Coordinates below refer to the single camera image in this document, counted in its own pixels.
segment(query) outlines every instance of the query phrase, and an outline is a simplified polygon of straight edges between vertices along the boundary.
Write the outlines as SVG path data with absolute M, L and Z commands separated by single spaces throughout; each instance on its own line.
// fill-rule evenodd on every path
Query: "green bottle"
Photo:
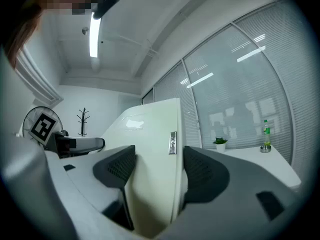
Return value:
M 268 121 L 264 120 L 265 126 L 264 126 L 264 130 L 263 130 L 263 134 L 264 134 L 264 145 L 265 146 L 270 146 L 270 128 L 268 125 Z

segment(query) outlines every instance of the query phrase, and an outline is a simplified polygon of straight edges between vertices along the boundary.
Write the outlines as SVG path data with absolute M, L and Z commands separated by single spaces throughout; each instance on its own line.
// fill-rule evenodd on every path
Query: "hair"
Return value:
M 16 67 L 17 54 L 28 41 L 40 22 L 43 9 L 36 3 L 22 9 L 15 17 L 11 35 L 4 44 L 5 54 L 13 68 Z

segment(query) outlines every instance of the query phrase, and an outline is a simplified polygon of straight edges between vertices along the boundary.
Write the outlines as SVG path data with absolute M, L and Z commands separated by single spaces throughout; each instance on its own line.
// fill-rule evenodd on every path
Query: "coat rack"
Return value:
M 76 115 L 78 118 L 80 118 L 81 121 L 78 121 L 79 123 L 81 123 L 81 134 L 78 133 L 79 135 L 83 136 L 83 135 L 87 135 L 84 134 L 84 124 L 86 124 L 87 122 L 85 122 L 86 119 L 88 119 L 90 116 L 85 118 L 85 113 L 88 113 L 89 111 L 86 112 L 86 108 L 83 108 L 83 112 L 79 109 L 79 111 L 82 113 L 82 118 L 78 115 Z

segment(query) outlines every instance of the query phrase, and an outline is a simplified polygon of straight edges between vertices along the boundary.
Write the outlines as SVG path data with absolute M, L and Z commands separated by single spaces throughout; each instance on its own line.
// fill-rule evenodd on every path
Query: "white counter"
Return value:
M 261 153 L 260 147 L 257 146 L 250 148 L 226 149 L 224 154 L 247 160 L 263 167 L 293 190 L 297 189 L 301 184 L 301 180 L 296 172 L 273 146 L 271 146 L 271 151 L 269 153 Z

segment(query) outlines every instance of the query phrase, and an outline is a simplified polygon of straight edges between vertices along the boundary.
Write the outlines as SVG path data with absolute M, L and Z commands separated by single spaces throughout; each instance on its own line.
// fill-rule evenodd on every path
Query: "round fan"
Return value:
M 53 132 L 60 132 L 64 129 L 59 116 L 52 109 L 46 106 L 37 106 L 31 109 L 24 118 L 22 126 L 22 134 L 24 138 L 35 140 L 28 132 L 31 129 L 32 125 L 37 121 L 41 113 L 45 113 L 57 120 L 57 124 L 54 126 Z

